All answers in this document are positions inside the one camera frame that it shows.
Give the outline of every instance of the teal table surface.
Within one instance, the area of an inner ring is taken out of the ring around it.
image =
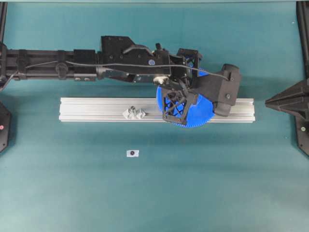
[[[294,118],[264,101],[304,78],[295,2],[9,3],[12,49],[99,50],[101,35],[198,49],[240,67],[253,124],[62,123],[60,97],[154,97],[114,80],[12,81],[0,154],[0,232],[305,232],[309,159]],[[137,149],[138,158],[126,151]]]

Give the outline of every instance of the cable clip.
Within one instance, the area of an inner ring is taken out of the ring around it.
[[[27,57],[27,50],[18,50],[18,57],[16,59],[18,80],[26,80],[26,66],[29,64],[29,58]]]
[[[69,68],[65,63],[66,52],[63,50],[58,50],[57,58],[58,64],[56,65],[56,72],[58,73],[59,80],[65,80],[69,71]]]

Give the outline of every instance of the wire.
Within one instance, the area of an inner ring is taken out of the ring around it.
[[[5,87],[8,85],[8,83],[10,82],[10,80],[13,79],[13,77],[18,73],[18,71],[12,73],[12,75],[9,77],[9,79],[5,82],[5,84],[0,88],[0,91],[4,90]]]
[[[55,60],[55,61],[44,62],[44,63],[39,63],[39,64],[32,64],[32,65],[26,66],[26,69],[36,67],[36,66],[41,66],[41,65],[44,65],[44,64],[53,64],[53,63],[58,63],[58,61]]]
[[[226,81],[229,81],[229,79],[226,76],[216,74],[216,73],[212,73],[212,72],[209,72],[207,70],[201,70],[201,69],[192,68],[192,67],[188,67],[188,66],[180,65],[180,64],[162,64],[162,65],[139,65],[139,64],[120,64],[120,63],[82,64],[82,63],[75,63],[75,62],[70,62],[70,61],[66,61],[66,63],[72,64],[72,65],[77,65],[77,66],[88,66],[88,67],[108,67],[108,66],[127,66],[127,67],[140,67],[140,68],[179,67],[179,68],[191,69],[191,70],[195,70],[195,71],[202,71],[202,72],[208,73],[208,74],[213,75],[213,76],[221,77],[221,78],[225,79]]]

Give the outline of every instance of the white sticker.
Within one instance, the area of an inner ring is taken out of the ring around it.
[[[139,150],[128,150],[126,151],[127,157],[138,157],[139,156]]]

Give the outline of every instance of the aluminum rail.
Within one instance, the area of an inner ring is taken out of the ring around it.
[[[142,109],[141,119],[126,119],[123,112],[131,106]],[[165,122],[156,98],[61,98],[62,122]],[[228,117],[214,116],[212,123],[251,123],[255,121],[253,99],[237,99]]]

